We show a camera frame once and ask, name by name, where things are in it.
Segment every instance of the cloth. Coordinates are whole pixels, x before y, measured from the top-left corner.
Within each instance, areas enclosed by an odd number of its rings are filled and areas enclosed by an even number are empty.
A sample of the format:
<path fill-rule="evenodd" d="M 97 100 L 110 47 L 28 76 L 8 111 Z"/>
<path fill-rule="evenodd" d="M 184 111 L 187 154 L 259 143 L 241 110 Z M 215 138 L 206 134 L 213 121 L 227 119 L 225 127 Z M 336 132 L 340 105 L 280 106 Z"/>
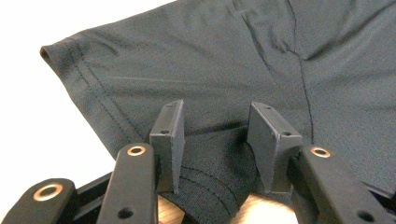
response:
<path fill-rule="evenodd" d="M 395 24 L 395 1 L 179 0 L 40 52 L 114 158 L 183 99 L 180 193 L 163 196 L 226 223 L 263 192 L 244 143 L 252 101 L 396 190 Z"/>

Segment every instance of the white surface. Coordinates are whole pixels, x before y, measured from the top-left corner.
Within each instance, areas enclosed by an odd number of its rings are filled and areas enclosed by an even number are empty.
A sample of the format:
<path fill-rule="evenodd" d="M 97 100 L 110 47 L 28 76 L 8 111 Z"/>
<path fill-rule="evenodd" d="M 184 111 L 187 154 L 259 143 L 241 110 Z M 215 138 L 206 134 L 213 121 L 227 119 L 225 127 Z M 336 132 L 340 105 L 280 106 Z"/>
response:
<path fill-rule="evenodd" d="M 171 1 L 0 3 L 0 220 L 38 182 L 68 178 L 79 188 L 114 166 L 40 47 Z"/>

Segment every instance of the copper-colored ring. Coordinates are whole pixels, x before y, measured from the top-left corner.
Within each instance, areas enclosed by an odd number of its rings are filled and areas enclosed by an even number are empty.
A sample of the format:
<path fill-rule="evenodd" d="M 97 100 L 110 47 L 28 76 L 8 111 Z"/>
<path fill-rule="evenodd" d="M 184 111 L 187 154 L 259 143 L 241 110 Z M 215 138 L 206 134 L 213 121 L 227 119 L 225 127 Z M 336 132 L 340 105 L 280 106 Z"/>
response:
<path fill-rule="evenodd" d="M 128 151 L 127 151 L 127 153 L 128 153 L 128 155 L 130 155 L 130 156 L 140 156 L 140 155 L 142 155 L 143 153 L 145 153 L 145 151 L 146 151 L 146 149 L 145 149 L 144 147 L 137 146 L 137 147 L 131 147 L 131 148 L 129 148 Z"/>
<path fill-rule="evenodd" d="M 324 148 L 321 147 L 313 147 L 311 149 L 312 154 L 321 158 L 329 158 L 332 154 Z"/>
<path fill-rule="evenodd" d="M 53 191 L 50 194 L 46 194 L 46 195 L 41 194 L 44 190 L 51 189 L 51 188 L 55 188 L 55 191 Z M 48 184 L 47 186 L 44 186 L 43 188 L 36 191 L 35 195 L 33 195 L 33 198 L 36 201 L 44 202 L 44 201 L 47 201 L 49 199 L 52 199 L 52 198 L 55 198 L 56 196 L 58 196 L 58 194 L 60 194 L 63 189 L 64 189 L 64 186 L 62 186 L 60 184 Z"/>

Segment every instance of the garment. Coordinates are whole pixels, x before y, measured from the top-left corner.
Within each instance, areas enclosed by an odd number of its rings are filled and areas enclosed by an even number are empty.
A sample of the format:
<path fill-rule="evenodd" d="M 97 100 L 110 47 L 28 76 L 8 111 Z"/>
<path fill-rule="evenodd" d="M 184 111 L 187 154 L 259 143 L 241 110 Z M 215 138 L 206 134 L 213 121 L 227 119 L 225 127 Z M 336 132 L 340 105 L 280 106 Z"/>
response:
<path fill-rule="evenodd" d="M 245 143 L 252 101 L 306 145 L 336 150 L 361 181 L 396 190 L 395 1 L 180 0 L 82 31 L 41 55 L 115 158 L 185 102 L 180 193 L 226 223 L 262 191 Z"/>

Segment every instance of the stitching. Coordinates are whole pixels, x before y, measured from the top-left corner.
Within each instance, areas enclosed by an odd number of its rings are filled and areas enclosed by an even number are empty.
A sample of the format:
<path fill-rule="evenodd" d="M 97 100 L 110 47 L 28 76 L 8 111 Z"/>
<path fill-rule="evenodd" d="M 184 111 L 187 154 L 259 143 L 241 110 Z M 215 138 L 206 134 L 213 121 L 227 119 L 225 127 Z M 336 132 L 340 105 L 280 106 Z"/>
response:
<path fill-rule="evenodd" d="M 122 116 L 123 116 L 123 117 L 127 120 L 127 122 L 131 125 L 131 127 L 134 129 L 134 131 L 137 133 L 137 135 L 138 135 L 141 139 L 143 139 L 143 135 L 142 135 L 140 132 L 137 131 L 136 127 L 132 124 L 131 120 L 130 120 L 127 116 L 125 116 L 125 114 L 124 114 L 124 113 L 122 112 L 122 110 L 120 109 L 120 106 L 113 100 L 113 98 L 110 97 L 110 94 L 109 94 L 109 93 L 107 92 L 107 90 L 105 89 L 103 83 L 102 83 L 102 82 L 100 81 L 100 79 L 94 74 L 94 72 L 92 71 L 92 69 L 88 66 L 87 62 L 85 62 L 84 54 L 82 53 L 82 50 L 81 50 L 81 48 L 80 48 L 78 42 L 77 42 L 77 41 L 74 41 L 74 39 L 72 39 L 72 40 L 73 40 L 73 43 L 75 43 L 75 45 L 76 45 L 76 47 L 77 47 L 77 50 L 78 50 L 78 52 L 79 52 L 79 54 L 80 54 L 80 56 L 81 56 L 81 60 L 83 61 L 84 65 L 87 66 L 87 68 L 88 68 L 88 70 L 90 71 L 90 73 L 92 74 L 92 76 L 93 76 L 93 77 L 96 79 L 96 81 L 99 83 L 99 86 L 102 88 L 104 94 L 108 97 L 108 99 L 111 101 L 111 103 L 113 103 L 113 105 L 120 111 L 120 113 L 122 114 Z"/>
<path fill-rule="evenodd" d="M 309 122 L 311 124 L 311 144 L 314 145 L 314 142 L 315 142 L 315 138 L 314 138 L 314 119 L 313 119 L 313 116 L 312 116 L 311 103 L 309 101 L 308 91 L 307 91 L 306 86 L 305 86 L 303 61 L 302 61 L 300 55 L 296 51 L 296 46 L 297 46 L 297 38 L 296 38 L 297 19 L 296 19 L 296 15 L 294 13 L 293 7 L 291 6 L 290 0 L 287 0 L 287 2 L 289 4 L 290 11 L 291 11 L 292 17 L 294 19 L 294 27 L 293 27 L 294 46 L 293 46 L 293 53 L 298 57 L 298 63 L 300 65 L 300 73 L 301 73 L 301 79 L 302 79 L 302 82 L 303 82 L 304 95 L 305 95 L 306 104 L 308 106 Z"/>
<path fill-rule="evenodd" d="M 205 172 L 203 172 L 203 171 L 196 170 L 196 169 L 190 168 L 190 167 L 185 167 L 185 166 L 181 166 L 181 167 L 184 168 L 184 169 L 193 170 L 193 171 L 198 172 L 198 173 L 201 173 L 201 174 L 203 174 L 203 175 L 208 175 L 208 176 L 210 176 L 210 177 L 215 178 L 215 179 L 218 180 L 228 191 L 231 192 L 231 194 L 233 195 L 233 199 L 235 200 L 235 203 L 236 203 L 237 207 L 241 207 L 241 204 L 239 204 L 239 202 L 236 200 L 235 194 L 234 194 L 233 191 L 228 187 L 228 185 L 227 185 L 226 183 L 224 183 L 223 181 L 221 181 L 221 180 L 218 179 L 217 177 L 215 177 L 215 176 L 213 176 L 213 175 L 210 175 L 210 174 L 207 174 L 207 173 L 205 173 Z"/>
<path fill-rule="evenodd" d="M 90 92 L 93 93 L 92 87 L 90 85 L 90 83 L 88 82 L 88 80 L 82 75 L 81 70 L 79 69 L 76 60 L 73 57 L 72 54 L 72 50 L 67 46 L 66 43 L 64 43 L 64 45 L 67 48 L 67 51 L 69 52 L 70 55 L 70 59 L 72 60 L 73 64 L 75 65 L 76 69 L 78 70 L 79 75 L 81 76 L 81 78 L 85 81 L 85 83 L 87 84 L 88 88 L 90 89 Z M 121 130 L 121 132 L 124 134 L 125 138 L 128 140 L 128 142 L 131 142 L 131 139 L 129 138 L 128 134 L 121 128 L 120 124 L 115 120 L 115 118 L 111 115 L 111 113 L 107 110 L 107 108 L 105 107 L 105 105 L 102 103 L 102 101 L 98 98 L 98 96 L 96 94 L 93 94 L 93 96 L 95 97 L 95 99 L 99 102 L 99 104 L 102 106 L 102 108 L 105 109 L 105 111 L 107 112 L 107 114 L 111 117 L 111 119 L 117 124 L 118 128 Z"/>
<path fill-rule="evenodd" d="M 221 204 L 224 206 L 224 208 L 225 208 L 225 210 L 227 211 L 228 215 L 229 215 L 230 217 L 232 217 L 232 216 L 231 216 L 231 212 L 230 212 L 230 210 L 228 209 L 228 207 L 225 205 L 224 201 L 223 201 L 223 200 L 220 198 L 220 196 L 218 196 L 215 192 L 213 192 L 213 191 L 210 190 L 209 188 L 207 188 L 207 187 L 205 187 L 205 186 L 199 184 L 198 182 L 196 182 L 196 181 L 194 181 L 194 180 L 191 180 L 191 179 L 189 179 L 189 178 L 187 178 L 187 177 L 181 176 L 180 178 L 185 179 L 185 180 L 188 180 L 188 181 L 190 181 L 191 183 L 194 183 L 194 184 L 198 185 L 199 187 L 201 187 L 201 188 L 203 188 L 203 189 L 206 189 L 207 191 L 209 191 L 210 193 L 212 193 L 213 195 L 215 195 L 216 198 L 218 198 L 219 201 L 221 202 Z"/>

